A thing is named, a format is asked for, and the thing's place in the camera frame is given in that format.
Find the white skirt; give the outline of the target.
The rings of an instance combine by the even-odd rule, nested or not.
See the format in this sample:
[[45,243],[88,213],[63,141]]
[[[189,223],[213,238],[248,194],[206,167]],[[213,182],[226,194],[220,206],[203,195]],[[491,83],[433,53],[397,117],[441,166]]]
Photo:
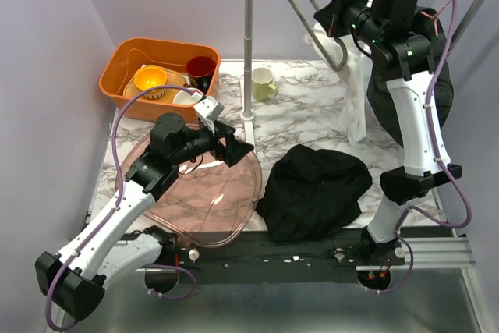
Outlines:
[[[313,25],[313,33],[331,60],[337,66],[341,65],[344,57],[342,45],[333,38],[329,38],[318,22]],[[332,69],[308,32],[304,35],[304,41],[313,48],[328,68]],[[348,142],[355,145],[366,136],[365,98],[371,77],[372,62],[356,47],[352,36],[340,37],[340,41],[346,47],[346,62],[336,71],[336,74],[346,84],[346,89],[339,122],[342,131],[346,133]]]

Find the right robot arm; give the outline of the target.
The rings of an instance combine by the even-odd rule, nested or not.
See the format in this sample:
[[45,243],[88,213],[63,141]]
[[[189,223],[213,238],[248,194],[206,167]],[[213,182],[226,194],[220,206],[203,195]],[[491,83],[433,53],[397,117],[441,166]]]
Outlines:
[[462,167],[451,162],[445,149],[433,97],[444,62],[434,58],[430,41],[413,29],[417,1],[331,0],[314,15],[329,37],[350,35],[369,46],[401,130],[404,164],[381,174],[384,195],[366,227],[370,237],[358,247],[368,264],[385,258],[385,243],[395,239],[410,203],[462,177]]

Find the black dotted garment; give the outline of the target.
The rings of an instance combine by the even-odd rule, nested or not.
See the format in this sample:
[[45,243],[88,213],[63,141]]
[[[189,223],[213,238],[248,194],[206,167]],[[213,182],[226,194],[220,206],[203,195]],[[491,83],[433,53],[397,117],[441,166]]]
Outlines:
[[[418,6],[415,10],[414,20],[412,22],[412,31],[415,34],[422,34],[430,42],[431,50],[435,56],[435,65],[437,65],[447,38],[444,29],[441,26],[441,22],[437,22],[436,34],[433,20],[424,16],[423,13],[434,16],[437,11],[433,8]],[[373,66],[371,71],[366,96],[373,109],[373,113],[382,128],[400,147],[403,147],[402,135],[394,102],[386,87],[386,81],[382,79],[380,71],[375,66]],[[438,120],[440,127],[442,127],[448,118],[454,99],[454,88],[447,63],[444,63],[437,79],[434,88],[434,98],[437,105]]]

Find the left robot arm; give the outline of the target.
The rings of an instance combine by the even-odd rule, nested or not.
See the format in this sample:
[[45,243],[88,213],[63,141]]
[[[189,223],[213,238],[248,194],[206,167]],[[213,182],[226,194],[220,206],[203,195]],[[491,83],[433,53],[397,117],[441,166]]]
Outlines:
[[158,269],[172,260],[172,246],[150,232],[120,248],[116,243],[175,183],[180,165],[209,153],[232,167],[254,149],[223,122],[192,129],[177,113],[161,115],[149,137],[149,145],[128,172],[118,174],[118,190],[98,216],[55,255],[44,252],[35,262],[38,284],[46,296],[45,319],[53,331],[64,330],[52,319],[53,305],[74,322],[82,321],[118,280],[139,268]]

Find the plain black garment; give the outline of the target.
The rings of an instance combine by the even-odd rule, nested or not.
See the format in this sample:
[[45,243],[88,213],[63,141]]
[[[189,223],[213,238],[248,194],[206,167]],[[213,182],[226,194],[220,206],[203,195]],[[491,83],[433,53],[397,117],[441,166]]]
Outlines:
[[273,165],[256,212],[275,243],[323,239],[360,216],[372,184],[358,158],[298,144]]

